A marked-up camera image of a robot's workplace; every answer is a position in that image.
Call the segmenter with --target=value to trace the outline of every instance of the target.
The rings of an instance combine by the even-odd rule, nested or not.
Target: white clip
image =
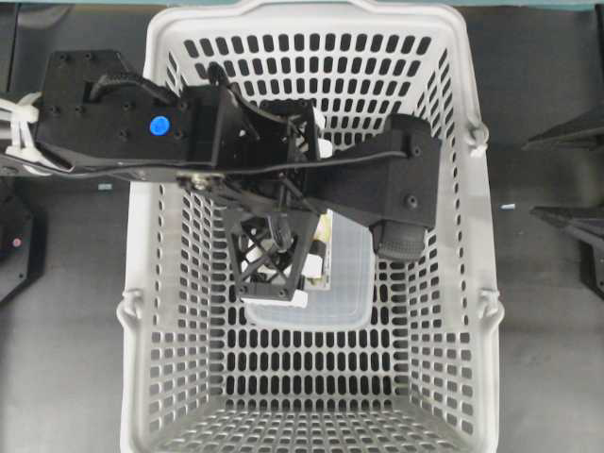
[[[478,319],[490,320],[495,325],[503,319],[503,305],[499,301],[499,291],[480,290],[478,300]]]
[[[31,163],[42,163],[52,168],[57,168],[55,164],[46,159],[42,153],[36,149],[36,144],[31,136],[29,124],[36,123],[40,116],[38,109],[32,104],[41,96],[39,92],[33,92],[24,96],[18,104],[6,99],[0,99],[0,109],[6,110],[0,117],[3,120],[10,120],[11,146],[6,150],[8,156],[13,156],[21,160],[27,160]],[[34,175],[48,176],[49,174],[41,172],[24,165],[26,170]]]
[[[122,302],[117,306],[117,319],[125,330],[134,331],[143,318],[143,291],[124,291]]]
[[[122,293],[124,297],[124,311],[130,316],[141,319],[143,313],[141,311],[141,305],[143,303],[143,291],[141,290],[128,290]]]
[[[487,152],[489,141],[489,129],[485,125],[480,125],[469,131],[466,136],[466,142],[470,146],[470,157],[481,158]]]

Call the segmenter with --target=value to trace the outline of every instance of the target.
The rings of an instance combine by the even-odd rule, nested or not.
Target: black object
[[[33,133],[57,168],[6,155],[0,164],[18,174],[26,164],[65,177],[178,181],[200,192],[226,207],[235,284],[246,297],[290,300],[303,288],[327,209],[369,227],[379,256],[420,258],[435,224],[440,162],[427,122],[393,114],[382,133],[320,159],[310,100],[256,106],[219,65],[208,79],[176,96],[133,74],[115,51],[55,53]]]
[[[32,229],[31,212],[0,178],[0,302],[27,282]]]
[[[530,213],[593,248],[594,282],[604,296],[604,209],[537,207]]]
[[[527,141],[526,150],[573,147],[602,149],[604,146],[604,105],[557,125]]]

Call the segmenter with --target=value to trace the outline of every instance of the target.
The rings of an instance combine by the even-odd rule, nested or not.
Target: black bracket
[[[530,213],[593,248],[594,282],[604,297],[604,209],[537,207]]]
[[[551,148],[602,149],[604,147],[604,105],[557,125],[527,141],[527,151]]]
[[[33,223],[29,209],[0,178],[0,302],[29,278]]]

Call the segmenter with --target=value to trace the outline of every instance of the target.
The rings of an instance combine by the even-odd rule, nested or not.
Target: cable
[[[178,96],[167,88],[160,87],[151,80],[147,80],[136,73],[126,72],[101,75],[94,86],[92,86],[90,100],[96,102],[105,93],[128,86],[139,87],[167,105],[174,105],[178,100]]]
[[[141,170],[181,170],[181,171],[191,171],[199,174],[218,174],[225,176],[251,176],[251,175],[261,175],[263,173],[272,173],[286,170],[297,170],[302,168],[322,168],[322,167],[331,167],[335,165],[349,165],[353,163],[362,163],[370,160],[378,160],[378,159],[386,159],[386,158],[400,158],[404,159],[405,155],[400,151],[383,151],[381,153],[372,154],[369,156],[359,156],[355,158],[343,158],[343,159],[325,159],[318,160],[315,162],[290,162],[290,163],[282,163],[279,165],[269,165],[266,167],[255,167],[255,168],[235,168],[225,171],[220,171],[215,168],[208,167],[195,167],[194,165],[187,164],[140,164],[140,165],[124,165],[119,167],[106,167],[100,168],[98,170],[87,170],[84,172],[65,172],[53,168],[49,168],[45,165],[40,165],[37,163],[32,163],[24,159],[18,159],[13,156],[3,156],[6,159],[13,160],[15,162],[21,163],[23,165],[29,165],[32,168],[35,168],[40,171],[51,173],[52,175],[63,176],[67,178],[73,179],[83,179],[88,177],[100,177],[100,176],[114,176],[120,175],[122,173],[129,173],[133,171],[141,171]]]

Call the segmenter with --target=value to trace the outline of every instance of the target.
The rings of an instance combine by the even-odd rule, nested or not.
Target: white plastic basket
[[[149,26],[145,75],[175,91],[226,67],[249,99],[315,99],[336,147],[391,111],[443,140],[426,255],[377,260],[370,325],[256,327],[233,292],[220,209],[133,184],[125,298],[125,452],[493,452],[503,317],[465,26],[451,8],[262,3],[175,8]]]

